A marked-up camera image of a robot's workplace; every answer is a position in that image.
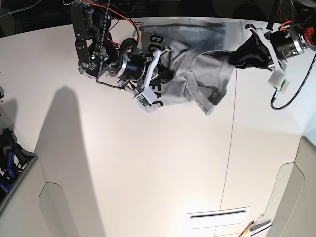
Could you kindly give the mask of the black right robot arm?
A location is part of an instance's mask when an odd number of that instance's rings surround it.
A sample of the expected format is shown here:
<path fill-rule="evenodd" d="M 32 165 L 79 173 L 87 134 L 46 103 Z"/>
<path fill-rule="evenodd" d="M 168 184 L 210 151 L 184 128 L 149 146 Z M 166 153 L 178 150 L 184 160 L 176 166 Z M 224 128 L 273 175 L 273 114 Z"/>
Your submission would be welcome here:
<path fill-rule="evenodd" d="M 138 48 L 139 35 L 121 43 L 113 41 L 110 1 L 75 0 L 71 5 L 79 71 L 114 89 L 134 95 L 144 91 L 154 52 L 144 54 Z"/>

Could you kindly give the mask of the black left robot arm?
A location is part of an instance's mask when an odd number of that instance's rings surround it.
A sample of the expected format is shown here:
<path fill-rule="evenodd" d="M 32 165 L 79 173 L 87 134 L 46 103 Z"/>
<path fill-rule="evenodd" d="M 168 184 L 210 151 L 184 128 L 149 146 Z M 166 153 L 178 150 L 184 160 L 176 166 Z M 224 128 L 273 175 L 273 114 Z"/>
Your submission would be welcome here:
<path fill-rule="evenodd" d="M 245 25 L 252 35 L 231 53 L 230 65 L 240 69 L 284 70 L 287 59 L 308 49 L 316 50 L 316 2 L 290 0 L 289 17 L 283 14 L 282 3 L 275 1 L 265 30 L 253 24 Z"/>

